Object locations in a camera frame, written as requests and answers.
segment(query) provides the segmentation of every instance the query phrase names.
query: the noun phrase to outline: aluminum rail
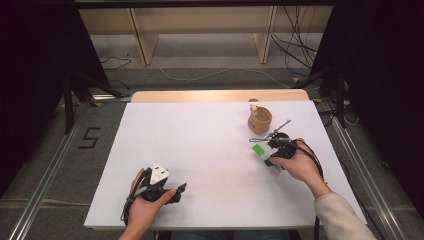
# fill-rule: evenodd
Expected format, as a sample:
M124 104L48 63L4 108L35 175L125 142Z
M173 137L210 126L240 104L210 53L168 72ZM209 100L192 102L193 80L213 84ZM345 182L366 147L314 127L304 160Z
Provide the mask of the aluminum rail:
M327 110L334 109L328 103L325 103ZM380 220L386 229L387 234L392 240L406 240L406 234L404 233L402 227L400 226L399 221L391 210L389 204L384 198L383 194L379 190L372 174L368 170L364 159L358 152L355 144L352 141L352 138L349 135L349 132L346 128L343 128L341 124L337 121L333 121L334 128L336 129L337 135L339 136L343 146L346 149L349 158L359 175L359 179L361 180L374 208L380 217Z
M56 173L63 159L65 158L66 153L68 152L70 143L72 142L75 136L75 132L78 127L78 124L80 123L81 118L87 112L89 106L90 106L90 103L81 103L79 105L78 112L75 116L76 121L74 126L70 129L68 134L66 134L62 138L62 141L60 142L60 145L58 149L56 150L56 153L53 156L49 166L47 167L47 170L44 173L40 183L38 184L34 194L32 195L27 206L25 207L25 209L21 213L21 216L16 222L16 225L13 228L13 231L9 237L10 240L25 239L32 225L32 222L34 221L35 216L37 215L38 210L41 207L43 199L46 196L47 192L49 191L50 186L56 176Z

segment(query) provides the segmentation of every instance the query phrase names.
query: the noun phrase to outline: white table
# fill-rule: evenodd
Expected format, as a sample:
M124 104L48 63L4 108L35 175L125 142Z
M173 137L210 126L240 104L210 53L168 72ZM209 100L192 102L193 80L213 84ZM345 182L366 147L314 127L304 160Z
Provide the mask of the white table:
M84 226L122 229L122 208L138 170L158 162L165 187L187 182L181 201L164 206L152 229L293 229L314 225L313 196L287 172L277 175L251 149L249 102L130 103L122 117ZM271 128L302 137L325 180L365 222L312 101L259 102ZM266 143L261 146L274 152Z

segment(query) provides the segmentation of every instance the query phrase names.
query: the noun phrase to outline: wrist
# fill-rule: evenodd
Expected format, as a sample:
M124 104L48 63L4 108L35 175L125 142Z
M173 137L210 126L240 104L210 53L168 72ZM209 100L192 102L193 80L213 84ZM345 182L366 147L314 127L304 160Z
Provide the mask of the wrist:
M139 240L143 236L145 229L127 227L119 240Z
M311 189L315 199L332 192L327 183L324 182L324 179L319 175L309 177L305 180L305 183Z

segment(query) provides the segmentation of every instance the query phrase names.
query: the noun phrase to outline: printed number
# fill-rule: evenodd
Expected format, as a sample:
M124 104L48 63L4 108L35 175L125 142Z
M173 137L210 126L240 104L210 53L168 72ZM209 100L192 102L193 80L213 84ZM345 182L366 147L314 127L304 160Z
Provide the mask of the printed number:
M99 140L98 137L87 137L88 133L91 130L100 130L99 127L89 127L87 128L87 131L85 131L84 138L82 140L92 140L93 144L91 146L79 146L78 149L93 149L96 146L97 140Z

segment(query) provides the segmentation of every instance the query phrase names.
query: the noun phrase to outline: green block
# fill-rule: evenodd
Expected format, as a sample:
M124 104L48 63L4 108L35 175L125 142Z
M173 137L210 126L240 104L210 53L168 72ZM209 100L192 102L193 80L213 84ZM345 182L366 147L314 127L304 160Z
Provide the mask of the green block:
M265 150L263 150L261 148L261 146L259 146L258 144L256 144L255 146L252 147L253 151L255 151L256 154L258 154L258 156L262 156L265 154Z

